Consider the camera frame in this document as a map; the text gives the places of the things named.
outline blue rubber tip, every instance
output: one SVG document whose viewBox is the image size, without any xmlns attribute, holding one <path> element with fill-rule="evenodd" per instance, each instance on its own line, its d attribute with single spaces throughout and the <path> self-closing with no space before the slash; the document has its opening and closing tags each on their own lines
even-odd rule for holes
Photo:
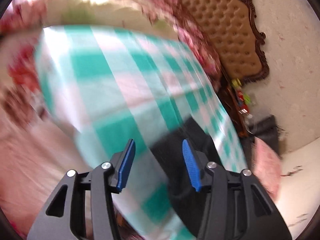
<svg viewBox="0 0 320 240">
<path fill-rule="evenodd" d="M 184 162 L 187 166 L 191 185 L 195 188 L 196 192 L 199 192 L 202 187 L 200 180 L 200 170 L 187 140 L 183 140 L 182 142 L 182 154 Z"/>
<path fill-rule="evenodd" d="M 136 144 L 134 140 L 132 140 L 127 149 L 127 152 L 125 153 L 125 157 L 119 169 L 118 183 L 116 187 L 119 192 L 121 192 L 122 189 L 125 188 L 125 186 L 127 185 L 127 181 L 128 181 L 128 177 L 129 177 L 129 173 L 131 170 L 135 153 L 136 153 Z"/>
</svg>

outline green checkered pillow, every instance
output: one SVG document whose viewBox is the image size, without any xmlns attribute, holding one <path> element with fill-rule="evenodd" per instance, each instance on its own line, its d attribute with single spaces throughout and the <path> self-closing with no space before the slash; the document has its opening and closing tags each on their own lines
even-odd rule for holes
<svg viewBox="0 0 320 240">
<path fill-rule="evenodd" d="M 113 200 L 146 239 L 193 239 L 170 206 L 165 176 L 149 150 L 190 115 L 212 136 L 227 170 L 246 168 L 229 116 L 183 43 L 108 27 L 49 27 L 36 67 L 48 109 L 75 128 L 91 167 L 135 140 L 127 187 Z"/>
</svg>

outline pink pillow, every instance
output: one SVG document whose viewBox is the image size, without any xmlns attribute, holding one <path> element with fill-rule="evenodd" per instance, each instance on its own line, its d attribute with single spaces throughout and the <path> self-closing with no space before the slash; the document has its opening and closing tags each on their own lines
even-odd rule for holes
<svg viewBox="0 0 320 240">
<path fill-rule="evenodd" d="M 252 153 L 252 172 L 258 177 L 271 199 L 275 201 L 281 180 L 280 158 L 264 141 L 257 137 L 255 137 L 255 147 Z"/>
</svg>

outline brown leather headboard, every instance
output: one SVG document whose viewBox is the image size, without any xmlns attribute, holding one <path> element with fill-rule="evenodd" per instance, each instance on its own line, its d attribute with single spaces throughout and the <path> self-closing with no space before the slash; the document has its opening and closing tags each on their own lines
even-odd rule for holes
<svg viewBox="0 0 320 240">
<path fill-rule="evenodd" d="M 254 24 L 251 0 L 181 0 L 215 45 L 230 78 L 252 82 L 269 74 L 260 45 L 265 34 Z"/>
</svg>

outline metal screw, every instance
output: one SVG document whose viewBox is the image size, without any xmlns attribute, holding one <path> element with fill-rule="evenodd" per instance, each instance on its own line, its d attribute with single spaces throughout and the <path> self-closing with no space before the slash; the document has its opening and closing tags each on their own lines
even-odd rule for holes
<svg viewBox="0 0 320 240">
<path fill-rule="evenodd" d="M 109 169 L 111 167 L 111 163 L 103 163 L 101 164 L 101 168 L 103 168 L 104 170 Z"/>
<path fill-rule="evenodd" d="M 252 172 L 250 170 L 243 170 L 244 176 L 251 176 Z"/>
<path fill-rule="evenodd" d="M 70 170 L 70 171 L 67 172 L 67 176 L 68 177 L 73 177 L 75 174 L 76 174 L 75 170 Z"/>
<path fill-rule="evenodd" d="M 214 169 L 217 167 L 217 164 L 215 162 L 208 162 L 207 166 L 209 169 Z"/>
</svg>

